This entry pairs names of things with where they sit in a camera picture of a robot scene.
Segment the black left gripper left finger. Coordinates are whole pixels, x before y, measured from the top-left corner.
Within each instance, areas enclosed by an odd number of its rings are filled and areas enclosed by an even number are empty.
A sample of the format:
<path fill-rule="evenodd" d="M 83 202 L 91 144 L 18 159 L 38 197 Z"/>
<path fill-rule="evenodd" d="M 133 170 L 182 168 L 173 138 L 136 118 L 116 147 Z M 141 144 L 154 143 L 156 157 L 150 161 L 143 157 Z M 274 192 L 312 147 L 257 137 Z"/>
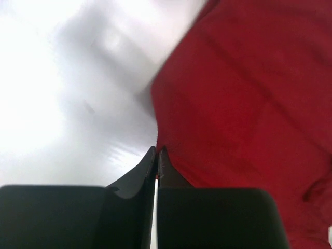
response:
<path fill-rule="evenodd" d="M 1 188 L 1 248 L 150 248 L 156 149 L 106 187 Z"/>

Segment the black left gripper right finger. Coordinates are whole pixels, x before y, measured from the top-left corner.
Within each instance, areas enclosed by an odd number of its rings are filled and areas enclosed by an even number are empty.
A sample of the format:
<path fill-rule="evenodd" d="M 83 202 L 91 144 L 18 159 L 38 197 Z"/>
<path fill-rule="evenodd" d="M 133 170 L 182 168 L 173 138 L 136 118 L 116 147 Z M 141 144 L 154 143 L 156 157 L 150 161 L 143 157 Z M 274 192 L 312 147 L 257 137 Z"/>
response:
<path fill-rule="evenodd" d="M 257 188 L 194 188 L 158 155 L 158 248 L 289 248 L 271 196 Z"/>

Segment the red t shirt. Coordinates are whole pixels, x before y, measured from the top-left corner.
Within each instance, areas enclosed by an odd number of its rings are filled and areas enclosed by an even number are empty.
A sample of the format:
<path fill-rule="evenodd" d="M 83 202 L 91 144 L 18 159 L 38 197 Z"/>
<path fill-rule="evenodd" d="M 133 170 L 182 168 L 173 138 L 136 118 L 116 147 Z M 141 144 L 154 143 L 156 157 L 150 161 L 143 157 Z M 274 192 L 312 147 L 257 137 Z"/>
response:
<path fill-rule="evenodd" d="M 151 88 L 195 187 L 258 187 L 292 248 L 330 248 L 331 1 L 208 1 Z"/>

